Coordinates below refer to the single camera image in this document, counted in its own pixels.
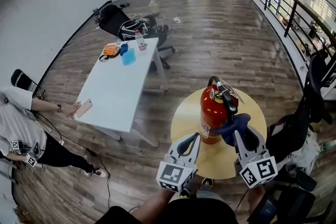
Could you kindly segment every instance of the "plastic bottle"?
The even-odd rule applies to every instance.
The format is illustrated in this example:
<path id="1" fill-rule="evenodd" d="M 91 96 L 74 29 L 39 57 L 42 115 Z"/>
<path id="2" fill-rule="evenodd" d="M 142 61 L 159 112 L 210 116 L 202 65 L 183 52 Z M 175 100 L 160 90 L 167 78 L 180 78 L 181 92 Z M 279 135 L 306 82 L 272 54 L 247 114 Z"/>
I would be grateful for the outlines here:
<path id="1" fill-rule="evenodd" d="M 135 30 L 135 40 L 140 50 L 146 50 L 145 40 L 139 30 Z"/>
<path id="2" fill-rule="evenodd" d="M 321 149 L 321 151 L 327 151 L 327 150 L 329 150 L 329 149 L 331 149 L 335 146 L 336 146 L 336 140 L 329 141 L 329 142 L 326 142 L 326 143 L 320 145 L 320 149 Z"/>

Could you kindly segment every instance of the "white t-shirt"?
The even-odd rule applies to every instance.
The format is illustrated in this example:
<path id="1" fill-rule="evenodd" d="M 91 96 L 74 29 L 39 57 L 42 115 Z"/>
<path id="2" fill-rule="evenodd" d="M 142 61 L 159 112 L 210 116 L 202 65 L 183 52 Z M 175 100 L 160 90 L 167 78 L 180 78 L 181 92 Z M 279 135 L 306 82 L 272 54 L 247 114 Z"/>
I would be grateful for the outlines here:
<path id="1" fill-rule="evenodd" d="M 35 121 L 20 113 L 16 107 L 31 109 L 32 92 L 18 87 L 8 87 L 1 91 L 8 103 L 0 102 L 0 151 L 4 156 L 13 151 L 12 142 L 20 141 L 29 147 L 36 142 L 41 150 L 46 148 L 47 136 Z"/>

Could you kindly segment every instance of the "blue cup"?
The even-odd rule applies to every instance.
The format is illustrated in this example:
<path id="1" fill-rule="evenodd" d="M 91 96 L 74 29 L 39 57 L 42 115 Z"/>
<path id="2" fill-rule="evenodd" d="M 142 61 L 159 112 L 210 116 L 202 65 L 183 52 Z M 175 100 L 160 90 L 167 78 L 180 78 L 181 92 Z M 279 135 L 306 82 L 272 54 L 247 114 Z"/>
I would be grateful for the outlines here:
<path id="1" fill-rule="evenodd" d="M 129 66 L 134 62 L 135 62 L 135 51 L 134 48 L 131 48 L 122 55 L 122 64 L 124 66 Z"/>

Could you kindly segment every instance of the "fire extinguisher hose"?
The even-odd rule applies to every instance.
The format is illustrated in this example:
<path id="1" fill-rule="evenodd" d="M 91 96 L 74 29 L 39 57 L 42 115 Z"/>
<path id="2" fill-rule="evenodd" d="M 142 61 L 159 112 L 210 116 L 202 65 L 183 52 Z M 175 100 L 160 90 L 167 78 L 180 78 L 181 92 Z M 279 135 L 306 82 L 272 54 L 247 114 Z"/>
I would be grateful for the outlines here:
<path id="1" fill-rule="evenodd" d="M 223 104 L 224 104 L 226 114 L 227 114 L 227 119 L 228 119 L 229 122 L 233 122 L 233 115 L 237 114 L 238 107 L 236 106 L 235 102 L 233 101 L 232 96 L 230 94 L 230 91 L 222 85 L 219 77 L 211 76 L 211 78 L 209 79 L 209 82 L 208 82 L 208 87 L 210 85 L 212 85 L 214 81 L 216 82 L 216 86 L 217 86 L 220 94 L 222 95 Z"/>

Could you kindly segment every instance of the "black pants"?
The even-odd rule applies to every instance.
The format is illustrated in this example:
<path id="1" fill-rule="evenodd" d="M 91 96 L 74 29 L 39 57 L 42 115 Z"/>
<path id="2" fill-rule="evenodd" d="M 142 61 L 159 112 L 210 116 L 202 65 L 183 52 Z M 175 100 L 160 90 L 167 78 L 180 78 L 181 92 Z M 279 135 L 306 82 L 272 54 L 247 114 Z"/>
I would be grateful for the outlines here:
<path id="1" fill-rule="evenodd" d="M 66 167 L 72 165 L 92 173 L 94 166 L 89 164 L 82 156 L 68 151 L 49 134 L 47 134 L 46 149 L 38 163 L 47 164 L 53 167 Z"/>

